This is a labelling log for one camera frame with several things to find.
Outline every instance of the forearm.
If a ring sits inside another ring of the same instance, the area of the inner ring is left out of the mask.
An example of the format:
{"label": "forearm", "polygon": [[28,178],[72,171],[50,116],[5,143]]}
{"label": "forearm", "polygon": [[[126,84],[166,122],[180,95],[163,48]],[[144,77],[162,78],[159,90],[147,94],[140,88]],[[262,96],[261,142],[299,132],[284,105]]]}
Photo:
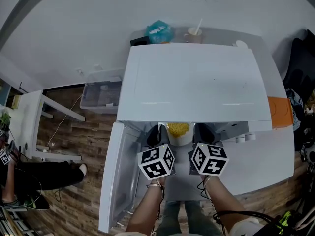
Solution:
{"label": "forearm", "polygon": [[14,164],[8,164],[5,188],[2,192],[2,200],[6,202],[14,201]]}
{"label": "forearm", "polygon": [[[218,177],[211,177],[206,183],[206,189],[217,212],[225,210],[244,211],[244,206],[228,191]],[[227,214],[220,216],[220,220],[228,231],[235,223],[247,219],[241,214]]]}
{"label": "forearm", "polygon": [[126,232],[139,232],[150,235],[157,219],[162,190],[158,186],[149,186],[144,198],[132,215]]}

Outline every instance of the cup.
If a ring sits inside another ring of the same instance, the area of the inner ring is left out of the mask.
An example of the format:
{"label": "cup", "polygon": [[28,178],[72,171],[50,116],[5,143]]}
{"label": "cup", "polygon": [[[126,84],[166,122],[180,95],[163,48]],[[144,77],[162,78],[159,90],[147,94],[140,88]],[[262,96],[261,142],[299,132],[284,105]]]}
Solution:
{"label": "cup", "polygon": [[188,33],[184,34],[184,39],[186,43],[201,44],[202,42],[202,30],[199,29],[195,35],[196,27],[191,27],[188,29]]}

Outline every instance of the jeans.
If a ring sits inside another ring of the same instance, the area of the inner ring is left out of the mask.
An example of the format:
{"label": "jeans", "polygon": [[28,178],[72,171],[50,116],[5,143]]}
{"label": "jeans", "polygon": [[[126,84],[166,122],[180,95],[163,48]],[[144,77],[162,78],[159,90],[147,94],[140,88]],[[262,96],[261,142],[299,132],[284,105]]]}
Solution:
{"label": "jeans", "polygon": [[[156,230],[157,236],[181,234],[178,222],[179,201],[166,201],[162,223]],[[189,233],[203,236],[222,236],[219,229],[203,214],[199,201],[185,201]]]}

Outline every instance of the black pants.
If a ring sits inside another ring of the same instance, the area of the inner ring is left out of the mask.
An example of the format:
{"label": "black pants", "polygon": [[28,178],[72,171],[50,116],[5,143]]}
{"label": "black pants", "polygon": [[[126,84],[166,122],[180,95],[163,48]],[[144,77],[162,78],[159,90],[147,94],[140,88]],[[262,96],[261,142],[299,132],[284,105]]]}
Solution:
{"label": "black pants", "polygon": [[[0,165],[0,183],[5,186],[7,166]],[[67,162],[19,163],[14,171],[15,193],[27,190],[54,190],[81,182],[83,173]]]}

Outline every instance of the wooden floor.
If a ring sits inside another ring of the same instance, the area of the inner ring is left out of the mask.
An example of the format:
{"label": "wooden floor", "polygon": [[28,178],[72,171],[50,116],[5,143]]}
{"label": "wooden floor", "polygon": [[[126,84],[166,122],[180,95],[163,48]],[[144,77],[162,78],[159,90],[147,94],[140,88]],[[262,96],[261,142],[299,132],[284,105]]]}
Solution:
{"label": "wooden floor", "polygon": [[[83,88],[71,88],[51,91],[47,96],[56,102],[70,108],[82,94]],[[48,211],[28,211],[25,213],[27,222],[41,234],[54,233],[56,236],[96,236],[105,235],[98,231],[98,212],[103,178],[104,164],[108,142],[115,115],[97,115],[81,110],[80,101],[73,110],[86,117],[86,122],[78,122],[66,118],[51,141],[51,149],[59,153],[74,153],[82,155],[83,163],[88,166],[88,174],[84,180],[61,191],[61,201],[57,201],[55,191],[45,191],[44,196],[50,204]],[[47,109],[54,114],[53,119],[41,118],[38,132],[38,144],[46,146],[49,138],[55,132],[64,114]],[[306,165],[296,155],[294,176],[269,186],[267,188],[239,195],[237,198],[247,210],[260,211],[271,216],[283,214],[287,202],[296,200],[301,195],[301,182],[305,178]],[[206,214],[213,213],[209,201],[202,202]],[[122,232],[130,215],[127,215],[111,234]],[[181,209],[179,221],[183,232],[187,231],[187,219],[184,209]]]}

